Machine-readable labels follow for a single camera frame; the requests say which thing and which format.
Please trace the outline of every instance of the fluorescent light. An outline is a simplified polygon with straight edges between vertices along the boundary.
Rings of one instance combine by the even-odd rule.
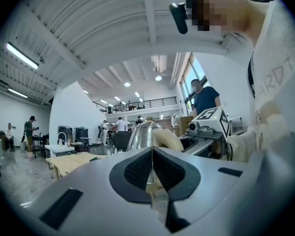
[[[16,47],[14,47],[10,42],[7,43],[6,48],[11,53],[13,53],[16,57],[20,58],[25,63],[29,64],[32,68],[34,68],[34,69],[37,69],[38,68],[38,64],[37,63],[35,63],[34,61],[32,61],[28,57],[26,57],[26,55],[24,55],[23,53],[21,53],[21,51],[19,51]]]
[[[24,94],[21,94],[21,93],[19,93],[19,92],[17,92],[17,91],[14,91],[14,90],[12,90],[12,89],[8,89],[10,92],[13,92],[13,93],[15,93],[15,94],[17,94],[17,95],[19,95],[19,96],[22,96],[22,97],[24,97],[24,98],[28,98],[26,95],[24,95]]]

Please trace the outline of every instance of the white table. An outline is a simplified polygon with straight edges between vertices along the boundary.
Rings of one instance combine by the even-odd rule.
[[[74,147],[68,147],[65,145],[45,145],[46,149],[50,150],[50,157],[57,157],[59,153],[69,152],[75,150]]]

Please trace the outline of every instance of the wooden table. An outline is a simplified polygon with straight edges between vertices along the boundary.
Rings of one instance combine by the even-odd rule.
[[[59,180],[58,171],[60,175],[64,177],[65,175],[69,174],[71,171],[75,170],[81,165],[88,163],[91,159],[95,157],[102,159],[107,156],[109,155],[94,155],[87,152],[81,152],[78,154],[64,155],[64,156],[59,156],[54,158],[46,158],[46,161],[54,165],[54,172],[56,175],[56,179]]]

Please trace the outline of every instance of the black railing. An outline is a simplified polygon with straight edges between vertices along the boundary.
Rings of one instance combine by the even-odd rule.
[[[104,111],[102,112],[106,114],[112,114],[112,113],[118,113],[118,112],[124,112],[124,111],[132,111],[132,110],[145,109],[145,108],[155,108],[155,107],[162,107],[162,106],[175,105],[175,104],[177,104],[176,97],[169,97],[169,98],[162,98],[162,99],[155,99],[155,100],[146,100],[143,102],[120,104],[113,107],[106,107],[105,112]]]
[[[94,101],[93,101],[93,103],[96,105],[96,107],[99,108],[99,110],[100,110],[101,112],[103,112],[104,114],[106,113],[106,107],[104,107],[104,106],[102,106],[102,105],[100,105],[100,104],[98,104],[98,103],[96,103],[96,102],[94,102]]]

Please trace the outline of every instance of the person standing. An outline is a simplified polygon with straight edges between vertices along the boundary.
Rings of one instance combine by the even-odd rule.
[[[136,124],[139,125],[141,124],[143,121],[141,120],[141,116],[138,116],[138,119],[136,120]]]
[[[125,132],[127,130],[128,124],[126,124],[121,117],[118,118],[118,121],[112,128],[118,127],[118,132]]]
[[[102,135],[100,137],[100,142],[102,145],[107,146],[106,144],[106,138],[107,138],[107,121],[104,120],[103,123],[101,124],[101,129],[102,129]]]
[[[28,139],[28,151],[31,153],[31,145],[33,143],[33,131],[36,128],[33,127],[33,122],[36,121],[34,116],[29,118],[29,121],[26,123],[26,137]]]
[[[220,107],[219,93],[212,87],[202,87],[198,79],[191,81],[191,88],[196,92],[194,109],[199,115],[202,111],[209,108]]]
[[[6,143],[7,144],[6,148],[8,148],[7,151],[14,150],[14,146],[13,146],[14,137],[13,137],[13,132],[12,132],[10,123],[8,124],[8,128],[6,129],[5,138],[7,141],[7,143]]]

